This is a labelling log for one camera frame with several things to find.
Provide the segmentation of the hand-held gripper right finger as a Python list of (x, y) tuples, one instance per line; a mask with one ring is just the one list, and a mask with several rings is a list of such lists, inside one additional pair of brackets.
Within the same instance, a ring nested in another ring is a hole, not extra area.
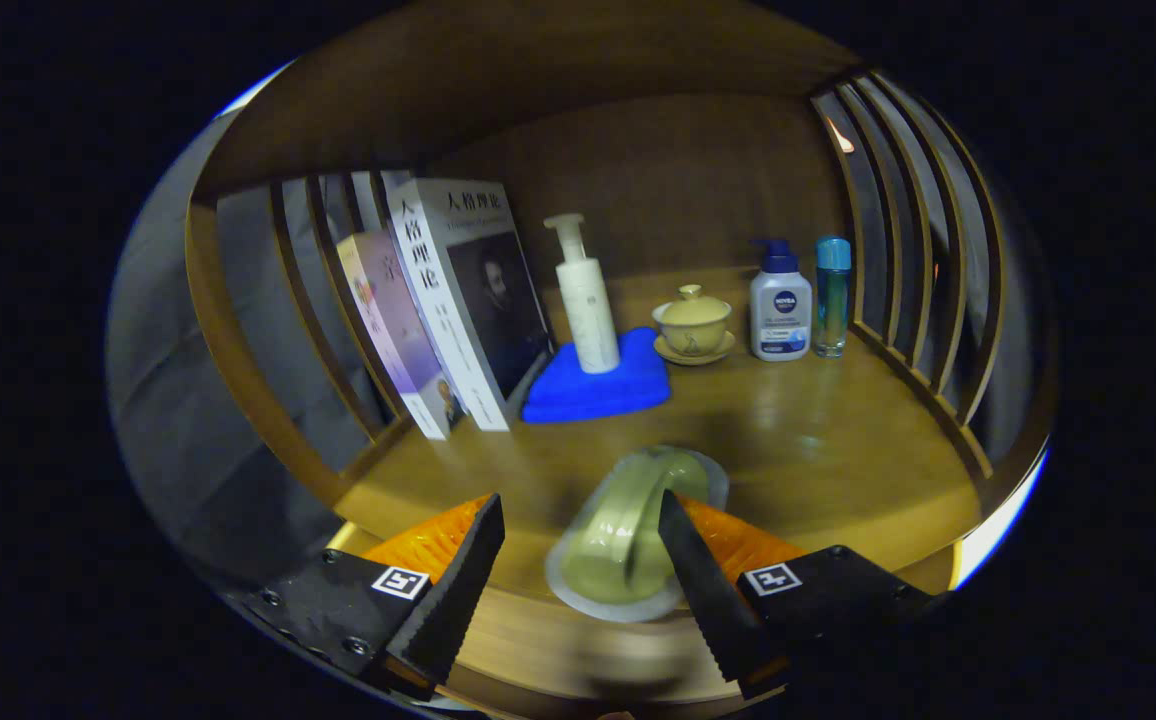
[(844, 544), (806, 551), (665, 491), (657, 533), (724, 680), (771, 691), (857, 691), (916, 656), (939, 606)]

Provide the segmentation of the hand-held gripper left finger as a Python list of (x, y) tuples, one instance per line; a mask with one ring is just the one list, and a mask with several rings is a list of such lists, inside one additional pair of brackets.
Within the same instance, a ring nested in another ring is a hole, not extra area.
[(453, 670), (504, 539), (501, 496), (486, 495), (363, 555), (326, 548), (238, 604), (346, 678), (428, 702)]

